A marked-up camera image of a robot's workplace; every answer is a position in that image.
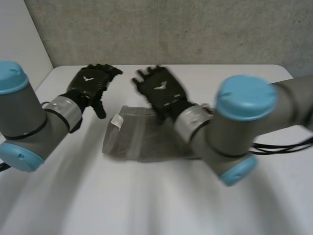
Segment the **blue joint cover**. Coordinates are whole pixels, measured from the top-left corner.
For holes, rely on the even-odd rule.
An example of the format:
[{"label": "blue joint cover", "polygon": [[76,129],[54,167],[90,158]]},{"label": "blue joint cover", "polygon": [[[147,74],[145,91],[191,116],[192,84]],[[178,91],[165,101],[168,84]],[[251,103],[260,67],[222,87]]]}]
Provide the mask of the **blue joint cover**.
[{"label": "blue joint cover", "polygon": [[0,61],[0,94],[17,92],[28,83],[28,77],[18,63]]},{"label": "blue joint cover", "polygon": [[276,101],[273,85],[259,77],[237,75],[222,83],[216,110],[231,120],[253,121],[271,113]]},{"label": "blue joint cover", "polygon": [[33,172],[45,161],[36,153],[11,143],[0,145],[0,158],[13,168]]},{"label": "blue joint cover", "polygon": [[245,178],[257,165],[257,159],[251,155],[220,176],[220,180],[227,186],[233,186]]}]

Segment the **robotic hand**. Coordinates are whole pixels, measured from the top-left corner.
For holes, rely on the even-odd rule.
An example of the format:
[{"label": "robotic hand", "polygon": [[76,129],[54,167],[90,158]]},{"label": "robotic hand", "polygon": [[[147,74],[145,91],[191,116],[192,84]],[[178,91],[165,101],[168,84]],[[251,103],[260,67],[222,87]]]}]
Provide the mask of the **robotic hand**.
[{"label": "robotic hand", "polygon": [[258,135],[293,125],[313,130],[312,75],[273,84],[253,76],[230,77],[221,84],[212,117],[202,106],[187,101],[185,90],[166,68],[137,73],[144,79],[133,79],[138,91],[159,117],[173,120],[175,131],[227,186],[256,167],[253,154],[289,153],[313,146],[313,138],[293,145],[253,143]]},{"label": "robotic hand", "polygon": [[167,117],[176,120],[183,110],[194,106],[188,102],[184,88],[166,67],[149,67],[147,73],[138,70],[137,74],[143,81],[133,78],[133,83],[151,103],[159,120],[164,121]]},{"label": "robotic hand", "polygon": [[121,70],[110,65],[82,68],[67,92],[44,109],[27,75],[14,62],[0,62],[0,132],[6,141],[0,145],[0,158],[21,171],[35,171],[68,133],[78,130],[84,110],[91,106],[100,119],[106,117],[101,97]]}]

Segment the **gray cloth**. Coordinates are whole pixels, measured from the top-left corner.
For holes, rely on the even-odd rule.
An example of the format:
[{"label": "gray cloth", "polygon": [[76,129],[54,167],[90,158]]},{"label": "gray cloth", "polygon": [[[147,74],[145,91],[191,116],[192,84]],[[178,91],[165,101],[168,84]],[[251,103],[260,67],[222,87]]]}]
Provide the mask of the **gray cloth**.
[{"label": "gray cloth", "polygon": [[104,138],[102,152],[110,157],[140,162],[196,158],[169,118],[159,125],[152,109],[128,106],[119,115],[124,119],[121,130],[110,122]]}]

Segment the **white tag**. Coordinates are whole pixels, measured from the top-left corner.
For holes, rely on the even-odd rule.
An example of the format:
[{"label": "white tag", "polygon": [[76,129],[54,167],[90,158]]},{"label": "white tag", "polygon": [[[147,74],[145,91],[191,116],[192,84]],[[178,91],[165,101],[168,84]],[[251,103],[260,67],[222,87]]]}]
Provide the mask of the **white tag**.
[{"label": "white tag", "polygon": [[118,115],[118,114],[115,114],[113,119],[111,120],[111,123],[114,125],[114,126],[117,126],[117,128],[119,130],[121,130],[121,127],[123,125],[123,122],[124,122],[124,119]]}]

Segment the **white table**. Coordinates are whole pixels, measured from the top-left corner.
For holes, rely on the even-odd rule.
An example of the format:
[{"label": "white table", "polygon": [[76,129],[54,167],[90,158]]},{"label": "white table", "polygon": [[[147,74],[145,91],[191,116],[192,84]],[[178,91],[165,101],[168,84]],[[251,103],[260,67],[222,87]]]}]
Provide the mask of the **white table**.
[{"label": "white table", "polygon": [[[313,230],[313,149],[260,156],[259,166],[225,187],[201,161],[114,162],[101,153],[110,118],[122,105],[147,106],[124,71],[103,95],[108,117],[92,108],[34,173],[0,173],[2,235],[301,235]],[[80,66],[55,68],[37,90],[41,102],[63,93]],[[219,84],[235,74],[269,82],[290,79],[275,65],[172,65],[198,103],[213,103]],[[292,127],[258,138],[294,143],[310,133]]]}]

